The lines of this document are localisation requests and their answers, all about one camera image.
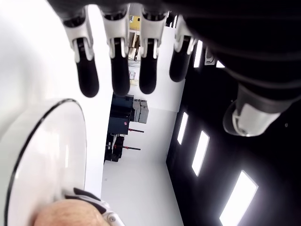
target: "gray machine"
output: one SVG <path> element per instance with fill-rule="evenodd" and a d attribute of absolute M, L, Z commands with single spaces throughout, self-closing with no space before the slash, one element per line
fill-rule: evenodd
<path fill-rule="evenodd" d="M 146 124 L 147 117 L 149 116 L 147 101 L 134 99 L 133 108 L 135 110 L 134 121 Z"/>

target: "rectangular light panel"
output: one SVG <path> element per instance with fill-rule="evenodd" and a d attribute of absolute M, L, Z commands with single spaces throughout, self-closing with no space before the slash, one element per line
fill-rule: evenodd
<path fill-rule="evenodd" d="M 183 140 L 185 129 L 186 129 L 187 120 L 188 120 L 188 114 L 186 114 L 184 112 L 183 117 L 182 117 L 181 126 L 180 126 L 179 135 L 178 135 L 179 144 L 182 144 L 182 140 Z"/>
<path fill-rule="evenodd" d="M 203 49 L 203 43 L 202 41 L 199 40 L 197 45 L 196 56 L 194 57 L 193 67 L 199 67 L 199 63 L 201 61 L 202 49 Z"/>
<path fill-rule="evenodd" d="M 197 176 L 199 175 L 199 172 L 203 164 L 208 142 L 209 142 L 209 136 L 204 131 L 202 131 L 201 136 L 199 137 L 197 150 L 194 155 L 194 159 L 192 163 L 192 169 Z"/>
<path fill-rule="evenodd" d="M 224 68 L 225 66 L 218 60 L 218 61 L 216 62 L 216 67 L 217 67 L 217 68 Z"/>
<path fill-rule="evenodd" d="M 220 216 L 223 226 L 237 226 L 239 224 L 257 188 L 257 184 L 244 171 L 241 171 L 226 207 Z"/>

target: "black fingertip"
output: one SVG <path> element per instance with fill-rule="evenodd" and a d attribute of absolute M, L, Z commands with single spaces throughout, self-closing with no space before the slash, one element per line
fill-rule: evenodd
<path fill-rule="evenodd" d="M 99 81 L 94 58 L 87 60 L 83 57 L 76 66 L 80 91 L 86 97 L 95 97 L 99 90 Z"/>
<path fill-rule="evenodd" d="M 180 82 L 185 79 L 188 71 L 190 56 L 191 55 L 188 55 L 186 51 L 180 51 L 179 53 L 174 51 L 169 69 L 169 76 L 172 81 Z"/>
<path fill-rule="evenodd" d="M 151 94 L 157 84 L 157 59 L 141 58 L 139 87 L 142 93 Z"/>

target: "black wall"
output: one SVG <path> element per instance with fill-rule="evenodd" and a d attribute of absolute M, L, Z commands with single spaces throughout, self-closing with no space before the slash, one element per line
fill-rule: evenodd
<path fill-rule="evenodd" d="M 166 161 L 184 225 L 221 226 L 219 217 L 241 170 L 259 188 L 240 226 L 301 225 L 301 103 L 263 135 L 236 137 L 222 127 L 223 114 L 236 96 L 237 83 L 224 70 L 190 67 Z M 189 117 L 180 145 L 183 112 Z M 210 140 L 197 177 L 191 165 L 201 130 Z"/>

